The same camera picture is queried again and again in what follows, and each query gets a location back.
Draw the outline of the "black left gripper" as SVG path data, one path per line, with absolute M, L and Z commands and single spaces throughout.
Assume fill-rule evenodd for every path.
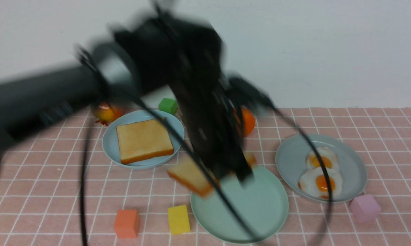
M 216 71 L 171 72 L 170 88 L 182 110 L 194 153 L 217 179 L 252 175 L 243 154 L 241 107 L 251 102 L 254 85 Z

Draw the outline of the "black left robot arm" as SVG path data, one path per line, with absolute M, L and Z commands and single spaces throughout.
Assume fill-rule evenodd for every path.
M 117 30 L 72 64 L 0 84 L 0 162 L 4 153 L 99 102 L 145 104 L 169 86 L 182 109 L 194 153 L 215 178 L 249 177 L 233 107 L 221 83 L 223 43 L 209 23 L 148 18 Z

